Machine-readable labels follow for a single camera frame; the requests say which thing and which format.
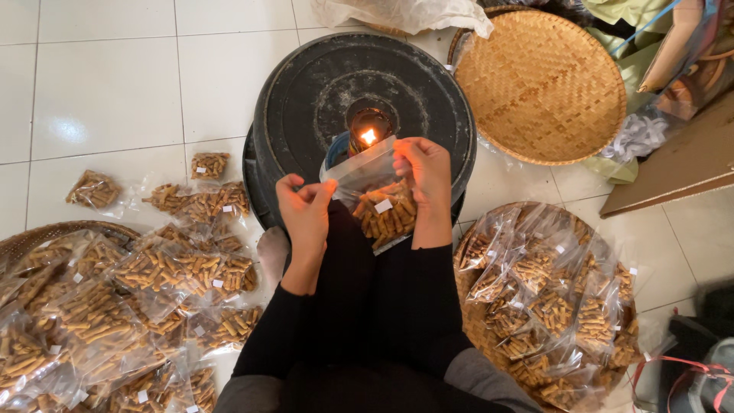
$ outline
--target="person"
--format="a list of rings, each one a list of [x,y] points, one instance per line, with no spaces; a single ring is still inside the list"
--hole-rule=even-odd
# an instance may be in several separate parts
[[[462,332],[448,152],[422,137],[393,148],[418,216],[379,256],[331,201],[336,182],[277,183],[291,252],[215,413],[542,411]]]

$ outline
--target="flame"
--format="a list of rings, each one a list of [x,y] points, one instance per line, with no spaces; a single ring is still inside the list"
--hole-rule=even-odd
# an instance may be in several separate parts
[[[374,140],[377,139],[377,137],[374,136],[374,130],[372,130],[372,129],[370,129],[367,132],[363,133],[362,136],[361,136],[361,138],[362,138],[362,140],[365,141],[365,143],[367,145],[371,145],[374,142]]]

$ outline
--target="round woven tray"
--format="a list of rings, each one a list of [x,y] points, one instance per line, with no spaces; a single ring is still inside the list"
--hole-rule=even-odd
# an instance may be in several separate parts
[[[519,160],[567,165],[607,146],[625,117],[622,76],[588,32],[536,10],[492,18],[456,79],[479,132]]]
[[[498,208],[495,208],[491,211],[492,214],[500,214],[503,211],[509,211],[512,208],[520,208],[524,212],[530,212],[535,207],[537,207],[540,203],[539,202],[533,202],[533,201],[527,201],[527,202],[515,202],[513,204],[506,204],[503,206],[500,206]],[[552,212],[560,212],[562,214],[562,217],[569,218],[571,222],[580,222],[584,226],[584,233],[580,234],[577,233],[578,236],[583,236],[584,234],[589,234],[590,236],[594,234],[594,230],[585,222],[583,222],[581,219],[576,217],[574,214],[568,212],[565,209],[558,208],[557,206],[553,205],[546,205],[546,211],[547,213]],[[469,271],[463,271],[459,272],[457,269],[459,268],[459,265],[461,263],[462,257],[464,256],[464,252],[466,250],[467,244],[469,239],[474,233],[474,225],[472,225],[462,236],[461,240],[459,241],[459,245],[457,246],[456,250],[454,251],[454,278],[456,279],[457,283],[457,290],[459,293],[459,302],[461,303],[461,312],[462,317],[464,319],[464,332],[466,333],[467,337],[469,337],[469,340],[476,346],[483,354],[486,356],[492,363],[494,363],[497,368],[499,368],[502,371],[507,371],[510,364],[513,362],[509,359],[509,357],[505,356],[503,353],[497,351],[495,347],[499,342],[501,341],[493,332],[492,330],[488,329],[487,326],[484,324],[484,313],[487,311],[487,307],[489,304],[467,304],[465,303],[465,299],[467,294],[469,293],[469,290],[471,287],[476,283],[476,280],[479,279],[480,275],[482,274],[482,270],[469,270]],[[630,304],[629,307],[624,308],[624,316],[622,318],[622,327],[627,328],[629,324],[632,322],[632,320],[635,318],[636,310],[635,310],[635,303],[634,301]],[[624,367],[616,369],[616,372],[620,373],[619,378],[616,382],[612,384],[612,387],[615,387],[618,385],[619,380],[623,377],[623,373],[626,371]],[[547,412],[562,412],[560,409],[557,409],[555,406],[551,406],[543,401],[541,401],[538,397],[534,397],[536,401],[540,403],[540,405],[543,407],[543,409]]]
[[[0,241],[0,273],[5,268],[14,267],[27,252],[39,244],[80,229],[96,229],[110,235],[125,235],[132,240],[140,237],[140,234],[126,226],[104,221],[69,221],[39,226]]]

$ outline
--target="white tile floor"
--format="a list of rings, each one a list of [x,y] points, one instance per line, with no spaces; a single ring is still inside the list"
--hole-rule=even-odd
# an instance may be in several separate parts
[[[324,28],[309,0],[0,0],[0,239],[47,223],[115,220],[63,201],[86,168],[126,182],[181,178],[194,152],[222,150],[235,176],[272,68],[320,36],[370,30],[356,21]],[[445,63],[454,33],[401,40]],[[480,146],[454,239],[507,202],[565,206],[636,245],[637,309],[660,326],[673,306],[693,311],[699,283],[734,273],[734,189],[601,221],[610,191],[580,165],[519,165]],[[165,219],[142,209],[118,222],[147,231]],[[241,234],[255,259],[261,232],[250,218]],[[220,389],[235,358],[219,362]],[[628,410],[621,400],[608,407]]]

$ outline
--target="small white sticker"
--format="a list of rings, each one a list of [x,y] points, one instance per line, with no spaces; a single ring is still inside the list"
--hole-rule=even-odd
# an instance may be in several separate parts
[[[378,214],[382,214],[383,212],[387,211],[388,209],[392,207],[393,205],[390,203],[389,199],[385,199],[384,201],[374,206]]]

